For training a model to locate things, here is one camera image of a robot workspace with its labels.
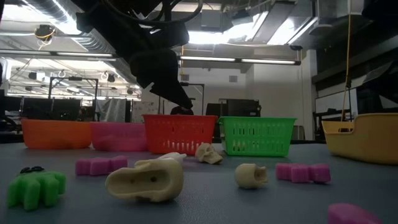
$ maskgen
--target green basket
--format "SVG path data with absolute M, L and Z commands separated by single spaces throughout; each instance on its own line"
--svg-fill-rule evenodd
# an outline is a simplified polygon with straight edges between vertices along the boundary
M 224 150 L 230 156 L 287 156 L 295 120 L 221 117 Z

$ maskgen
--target green foam toy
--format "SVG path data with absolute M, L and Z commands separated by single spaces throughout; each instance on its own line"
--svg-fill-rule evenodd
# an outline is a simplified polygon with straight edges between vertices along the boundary
M 65 192 L 66 181 L 63 173 L 44 171 L 41 167 L 26 167 L 8 186 L 7 206 L 21 203 L 25 210 L 35 210 L 39 200 L 47 207 L 54 206 L 58 195 Z

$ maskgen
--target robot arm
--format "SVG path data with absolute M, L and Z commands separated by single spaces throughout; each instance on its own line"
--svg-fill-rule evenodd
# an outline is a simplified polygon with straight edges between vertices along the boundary
M 181 0 L 72 1 L 84 10 L 76 14 L 78 29 L 88 33 L 95 28 L 129 63 L 141 87 L 154 83 L 150 92 L 184 108 L 192 107 L 178 82 L 177 55 L 171 48 L 188 43 L 185 22 L 200 13 L 203 0 L 198 0 L 198 7 L 190 16 L 177 21 L 171 21 L 171 10 Z M 138 18 L 148 16 L 160 3 L 162 10 L 153 21 Z M 163 15 L 165 21 L 159 21 Z

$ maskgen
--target pink foam block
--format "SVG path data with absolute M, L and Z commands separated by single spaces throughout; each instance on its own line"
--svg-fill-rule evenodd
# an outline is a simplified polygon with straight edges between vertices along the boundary
M 356 205 L 336 203 L 329 205 L 328 224 L 381 224 L 376 216 Z
M 278 163 L 276 164 L 276 177 L 280 180 L 292 180 L 290 173 L 293 164 L 284 164 Z
M 291 166 L 290 177 L 293 183 L 308 183 L 310 181 L 310 166 L 303 164 Z
M 310 179 L 315 183 L 329 182 L 331 180 L 329 166 L 327 164 L 310 166 Z
M 127 157 L 79 159 L 75 164 L 76 175 L 107 175 L 127 167 Z

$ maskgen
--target beige shoe-shaped object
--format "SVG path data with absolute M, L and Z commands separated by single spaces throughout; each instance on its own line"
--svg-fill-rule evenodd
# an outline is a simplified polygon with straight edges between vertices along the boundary
M 219 164 L 223 157 L 220 156 L 209 143 L 202 143 L 195 152 L 195 157 L 199 162 L 207 162 L 209 164 Z
M 244 189 L 262 187 L 267 183 L 267 169 L 255 164 L 241 164 L 235 169 L 235 181 Z
M 120 168 L 108 175 L 108 192 L 121 199 L 163 202 L 177 197 L 183 185 L 179 162 L 172 158 L 137 161 L 134 168 Z

